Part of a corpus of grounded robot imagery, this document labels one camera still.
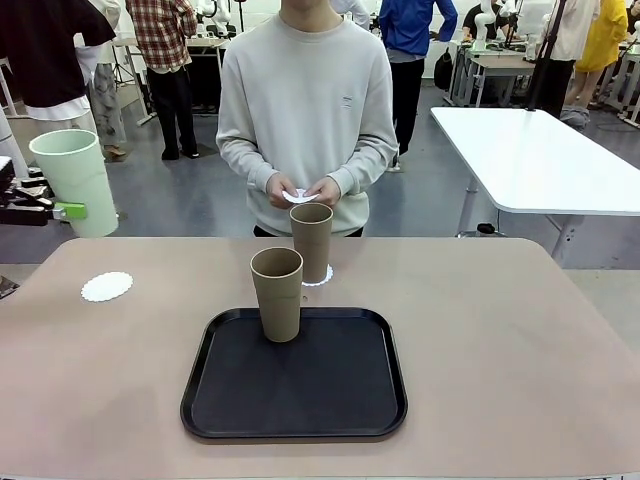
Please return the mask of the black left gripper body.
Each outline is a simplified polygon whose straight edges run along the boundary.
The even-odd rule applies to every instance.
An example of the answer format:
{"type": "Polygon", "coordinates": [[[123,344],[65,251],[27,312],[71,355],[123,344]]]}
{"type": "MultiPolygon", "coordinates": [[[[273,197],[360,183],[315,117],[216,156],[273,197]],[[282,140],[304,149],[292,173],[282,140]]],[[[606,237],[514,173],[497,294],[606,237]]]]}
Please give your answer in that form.
{"type": "Polygon", "coordinates": [[[13,170],[0,171],[0,224],[18,225],[19,217],[14,209],[15,189],[20,186],[13,170]]]}

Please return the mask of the light green cup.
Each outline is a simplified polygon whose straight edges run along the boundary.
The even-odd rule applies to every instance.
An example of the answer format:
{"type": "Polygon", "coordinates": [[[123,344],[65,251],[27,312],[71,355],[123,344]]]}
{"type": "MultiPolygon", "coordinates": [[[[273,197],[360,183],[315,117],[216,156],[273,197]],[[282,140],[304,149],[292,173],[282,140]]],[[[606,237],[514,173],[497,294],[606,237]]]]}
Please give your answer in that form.
{"type": "Polygon", "coordinates": [[[29,143],[54,195],[53,215],[84,238],[104,237],[119,226],[104,157],[95,133],[67,129],[29,143]]]}

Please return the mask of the brown cup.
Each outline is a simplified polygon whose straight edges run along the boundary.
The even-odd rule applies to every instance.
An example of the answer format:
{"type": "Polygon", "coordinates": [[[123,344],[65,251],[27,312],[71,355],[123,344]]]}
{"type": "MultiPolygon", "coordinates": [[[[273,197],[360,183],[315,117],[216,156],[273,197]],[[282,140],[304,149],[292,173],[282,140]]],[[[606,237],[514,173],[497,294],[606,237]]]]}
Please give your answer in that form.
{"type": "Polygon", "coordinates": [[[302,256],[271,247],[252,257],[250,269],[265,336],[276,343],[293,340],[300,329],[302,256]]]}
{"type": "Polygon", "coordinates": [[[303,281],[316,284],[327,275],[333,210],[324,204],[308,202],[290,212],[294,248],[303,257],[303,281]]]}

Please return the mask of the person's right forearm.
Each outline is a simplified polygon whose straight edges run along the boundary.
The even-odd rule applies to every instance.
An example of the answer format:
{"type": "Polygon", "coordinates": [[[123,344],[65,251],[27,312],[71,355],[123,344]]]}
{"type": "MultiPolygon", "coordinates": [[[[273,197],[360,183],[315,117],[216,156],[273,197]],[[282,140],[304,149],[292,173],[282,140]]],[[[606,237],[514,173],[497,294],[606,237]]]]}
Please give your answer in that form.
{"type": "Polygon", "coordinates": [[[259,152],[257,146],[235,131],[220,131],[216,136],[222,158],[242,176],[250,189],[267,192],[267,183],[277,173],[259,152]]]}

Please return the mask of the person's left forearm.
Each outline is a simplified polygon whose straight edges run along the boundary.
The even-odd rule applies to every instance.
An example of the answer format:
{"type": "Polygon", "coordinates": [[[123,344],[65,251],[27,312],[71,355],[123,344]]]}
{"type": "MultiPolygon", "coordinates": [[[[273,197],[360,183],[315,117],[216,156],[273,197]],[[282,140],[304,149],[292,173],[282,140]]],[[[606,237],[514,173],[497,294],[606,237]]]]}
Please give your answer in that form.
{"type": "Polygon", "coordinates": [[[329,177],[336,182],[340,195],[356,195],[374,184],[397,152],[394,133],[390,136],[361,135],[348,160],[329,177]]]}

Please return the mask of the person's right hand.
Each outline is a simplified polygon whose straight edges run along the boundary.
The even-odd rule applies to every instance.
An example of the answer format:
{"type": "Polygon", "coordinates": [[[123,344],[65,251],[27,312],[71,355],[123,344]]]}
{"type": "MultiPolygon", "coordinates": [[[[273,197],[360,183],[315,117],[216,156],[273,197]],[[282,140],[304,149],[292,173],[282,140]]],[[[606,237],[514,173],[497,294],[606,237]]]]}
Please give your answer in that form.
{"type": "Polygon", "coordinates": [[[272,206],[278,209],[289,209],[292,203],[284,196],[285,193],[296,198],[297,189],[282,173],[274,173],[266,184],[266,193],[272,206]]]}

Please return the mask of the person's left hand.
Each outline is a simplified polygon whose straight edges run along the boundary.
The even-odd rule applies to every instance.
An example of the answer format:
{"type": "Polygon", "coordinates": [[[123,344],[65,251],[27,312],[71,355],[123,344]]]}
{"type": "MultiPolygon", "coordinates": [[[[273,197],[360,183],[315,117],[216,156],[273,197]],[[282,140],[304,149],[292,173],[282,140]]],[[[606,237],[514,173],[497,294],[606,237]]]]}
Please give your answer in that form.
{"type": "Polygon", "coordinates": [[[305,192],[305,196],[312,197],[315,202],[333,208],[341,198],[341,190],[332,177],[325,176],[309,188],[305,192]]]}

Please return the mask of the person in patterned grey skirt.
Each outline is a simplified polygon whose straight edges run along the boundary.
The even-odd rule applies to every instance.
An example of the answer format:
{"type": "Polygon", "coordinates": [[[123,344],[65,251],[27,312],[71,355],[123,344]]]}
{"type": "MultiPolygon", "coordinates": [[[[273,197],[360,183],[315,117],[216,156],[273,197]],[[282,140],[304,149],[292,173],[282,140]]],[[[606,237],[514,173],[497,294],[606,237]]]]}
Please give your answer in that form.
{"type": "Polygon", "coordinates": [[[74,43],[103,152],[108,161],[124,161],[127,152],[121,145],[126,136],[112,69],[113,40],[95,47],[88,46],[84,39],[74,43]]]}

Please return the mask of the white background desk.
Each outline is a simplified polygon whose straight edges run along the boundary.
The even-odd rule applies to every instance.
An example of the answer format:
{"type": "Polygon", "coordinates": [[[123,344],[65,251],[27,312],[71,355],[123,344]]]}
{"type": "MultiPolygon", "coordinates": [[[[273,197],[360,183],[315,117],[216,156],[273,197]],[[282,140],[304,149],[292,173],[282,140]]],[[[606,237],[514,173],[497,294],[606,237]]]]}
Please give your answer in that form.
{"type": "Polygon", "coordinates": [[[139,72],[136,68],[135,58],[142,58],[142,54],[134,37],[117,37],[114,40],[114,46],[123,50],[124,59],[128,64],[128,72],[134,82],[137,99],[142,111],[142,116],[136,121],[136,125],[142,127],[157,116],[151,104],[150,93],[146,87],[146,74],[144,71],[139,72]]]}

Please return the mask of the black plastic tray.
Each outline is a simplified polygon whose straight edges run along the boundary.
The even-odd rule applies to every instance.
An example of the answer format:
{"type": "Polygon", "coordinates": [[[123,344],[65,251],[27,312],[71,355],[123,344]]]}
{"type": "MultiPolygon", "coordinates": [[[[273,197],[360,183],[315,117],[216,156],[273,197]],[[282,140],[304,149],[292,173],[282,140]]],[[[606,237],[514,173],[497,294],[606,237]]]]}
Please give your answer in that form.
{"type": "Polygon", "coordinates": [[[256,308],[231,309],[204,330],[180,406],[205,440],[377,439],[408,411],[390,324],[356,307],[305,307],[300,331],[276,343],[256,308]]]}

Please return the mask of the seated person in black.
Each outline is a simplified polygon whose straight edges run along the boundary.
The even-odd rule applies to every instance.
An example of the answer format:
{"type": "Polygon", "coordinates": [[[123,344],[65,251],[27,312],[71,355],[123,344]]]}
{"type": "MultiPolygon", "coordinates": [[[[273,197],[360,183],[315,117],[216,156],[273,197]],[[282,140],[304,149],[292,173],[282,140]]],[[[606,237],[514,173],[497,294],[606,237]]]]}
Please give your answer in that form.
{"type": "MultiPolygon", "coordinates": [[[[504,25],[507,25],[508,21],[505,18],[500,16],[499,11],[501,9],[501,6],[497,3],[497,0],[492,0],[491,6],[496,18],[492,24],[486,25],[486,28],[487,28],[486,38],[488,40],[495,40],[497,38],[497,30],[502,29],[504,25]]],[[[468,11],[467,15],[465,16],[462,29],[463,29],[464,37],[466,39],[475,39],[477,37],[477,26],[475,23],[475,18],[477,15],[481,14],[482,12],[483,12],[482,5],[477,4],[474,7],[472,7],[468,11]]]]}

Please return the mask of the white table with legs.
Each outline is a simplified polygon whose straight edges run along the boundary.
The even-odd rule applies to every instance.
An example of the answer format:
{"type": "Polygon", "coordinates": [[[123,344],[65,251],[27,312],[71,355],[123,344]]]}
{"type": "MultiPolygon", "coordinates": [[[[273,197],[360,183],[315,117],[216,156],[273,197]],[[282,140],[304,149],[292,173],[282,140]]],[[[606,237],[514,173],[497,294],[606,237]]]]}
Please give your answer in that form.
{"type": "Polygon", "coordinates": [[[431,115],[469,171],[459,231],[479,191],[500,211],[564,217],[556,262],[585,218],[640,218],[640,170],[543,110],[434,107],[431,115]]]}

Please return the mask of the grey cloth bundle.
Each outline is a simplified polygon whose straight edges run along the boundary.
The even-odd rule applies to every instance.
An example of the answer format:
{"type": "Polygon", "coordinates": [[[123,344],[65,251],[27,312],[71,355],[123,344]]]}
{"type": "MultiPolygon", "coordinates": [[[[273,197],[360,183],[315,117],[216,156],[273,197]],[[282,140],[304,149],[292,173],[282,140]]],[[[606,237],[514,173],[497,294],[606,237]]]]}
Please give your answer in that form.
{"type": "Polygon", "coordinates": [[[560,121],[578,132],[583,132],[590,122],[590,112],[587,108],[566,105],[562,108],[560,121]]]}

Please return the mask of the person in cream top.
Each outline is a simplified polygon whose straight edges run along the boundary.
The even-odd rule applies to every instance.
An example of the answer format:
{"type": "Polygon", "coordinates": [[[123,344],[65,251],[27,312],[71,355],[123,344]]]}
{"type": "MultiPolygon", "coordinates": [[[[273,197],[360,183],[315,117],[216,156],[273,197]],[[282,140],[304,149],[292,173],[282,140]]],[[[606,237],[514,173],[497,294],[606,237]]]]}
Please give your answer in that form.
{"type": "MultiPolygon", "coordinates": [[[[567,0],[535,110],[560,117],[574,65],[582,57],[589,29],[599,14],[600,0],[567,0]]],[[[542,31],[541,45],[551,27],[550,17],[542,31]]]]}

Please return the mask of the person in yellow coat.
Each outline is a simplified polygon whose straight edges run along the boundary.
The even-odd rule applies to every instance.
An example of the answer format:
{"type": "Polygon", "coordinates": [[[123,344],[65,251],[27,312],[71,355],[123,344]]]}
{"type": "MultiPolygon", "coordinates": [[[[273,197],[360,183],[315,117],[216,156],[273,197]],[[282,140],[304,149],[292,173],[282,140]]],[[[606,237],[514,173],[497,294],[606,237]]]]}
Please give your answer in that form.
{"type": "Polygon", "coordinates": [[[600,14],[590,27],[583,56],[576,64],[566,105],[581,108],[589,105],[603,72],[617,61],[619,44],[626,39],[627,28],[625,0],[601,0],[600,14]]]}

